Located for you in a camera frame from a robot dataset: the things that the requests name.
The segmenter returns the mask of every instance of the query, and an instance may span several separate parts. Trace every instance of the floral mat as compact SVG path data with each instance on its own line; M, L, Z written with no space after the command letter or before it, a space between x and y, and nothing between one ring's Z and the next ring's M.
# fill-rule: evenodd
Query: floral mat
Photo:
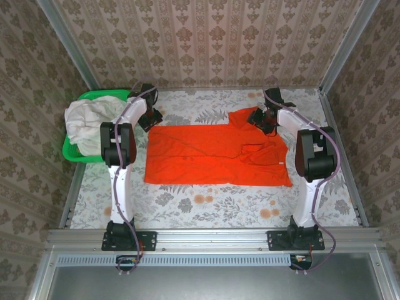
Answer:
M316 89L283 89L282 98L293 102L314 123L326 120ZM160 92L156 109L164 116L160 126L226 124L228 112L263 107L260 90ZM137 228L268 228L286 227L299 195L294 167L295 139L279 127L287 153L287 170L293 187L217 185L159 185L143 182L148 135L134 128L137 158L131 176L131 201ZM105 228L111 213L111 184L107 166L88 164L74 209L71 228ZM318 219L324 226L357 226L349 192L340 172L322 194Z

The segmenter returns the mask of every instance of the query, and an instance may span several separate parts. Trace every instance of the patterned wallpaper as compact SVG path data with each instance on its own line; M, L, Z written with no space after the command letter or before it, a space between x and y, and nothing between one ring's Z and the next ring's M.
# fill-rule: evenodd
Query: patterned wallpaper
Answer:
M318 86L361 0L55 0L102 88Z
M382 0L328 94L369 222L400 278L400 1Z
M0 298L23 299L74 165L64 109L87 87L35 1L0 1Z

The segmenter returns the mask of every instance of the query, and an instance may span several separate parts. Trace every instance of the purple cable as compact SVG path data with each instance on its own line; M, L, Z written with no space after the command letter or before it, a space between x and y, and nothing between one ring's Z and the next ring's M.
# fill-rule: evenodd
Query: purple cable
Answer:
M314 271L319 269L333 254L333 252L335 251L336 248L336 239L334 238L333 234L331 234L324 226L322 226L316 219L315 217L315 208L316 208L316 204L317 204L317 198L318 198L318 194L319 194L319 188L327 181L329 181L330 179L332 179L340 170L340 152L339 152L339 148L338 145L336 145L335 141L333 140L333 138L331 138L329 136L329 134L327 134L325 131L323 131L321 128L319 128L318 126L314 125L313 122L311 122L309 119L307 119L306 117L302 116L301 114L299 114L295 109L291 109L290 107L286 107L283 106L281 104L279 104L278 102L272 100L270 97L267 96L267 94L265 93L265 90L262 90L262 92L264 93L264 97L266 99L268 99L269 102L279 106L282 109L285 109L287 111L290 111L291 113L294 113L297 117L299 117L301 120L303 120L304 122L306 122L308 125L310 125L312 128L318 130L333 146L333 148L335 149L336 152L336 157L337 157L337 164L336 164L336 169L335 171L327 178L325 178L324 180L322 180L320 183L317 184L316 186L316 190L315 190L315 194L314 194L314 199L312 200L312 209L311 209L311 217L312 220L315 222L315 224L317 224L318 227L321 228L322 231L324 231L328 236L331 237L332 241L333 241L333 245L332 248L330 250L330 252L328 253L328 255L324 258L324 260L319 263L317 266L312 267L311 269L308 270L303 270L303 273L306 274L308 272Z
M134 84L134 86L132 87L132 90L136 87L136 85L140 82L142 82L145 79L140 79L137 83ZM117 152L118 152L118 158L119 158L119 167L115 173L115 177L114 177L114 182L112 185L112 188L114 190L114 195L115 195L115 204L118 210L119 215L121 216L121 218L124 220L124 222L128 225L129 229L132 232L133 238L135 240L135 244L136 244L136 249L137 249L137 258L135 260L134 265L132 266L132 268L128 271L122 271L121 270L121 261L123 259L120 259L118 261L117 264L117 269L118 271L122 274L129 274L129 272L133 271L136 269L136 267L138 266L139 262L140 262L140 245L139 245L139 239L138 236L136 235L135 229L133 228L133 226L131 225L131 223L129 222L129 220L126 219L126 217L124 216L123 212L121 211L121 208L119 208L119 202L118 202L118 196L117 196L117 178L119 175L120 170L123 168L123 155L121 152L121 146L119 145L119 140L118 140L118 124L119 122L121 122L121 119L123 118L123 116L126 114L126 111L128 110L128 108L132 105L132 103L134 103L137 99L141 98L143 95L152 92L153 90L155 90L156 87L154 86L151 89L148 89L147 91L142 92L140 95L136 96L133 100L131 100L128 105L125 107L125 109L122 111L122 113L119 115L117 121L115 122L115 126L114 126L114 134L116 135L116 146L117 146Z

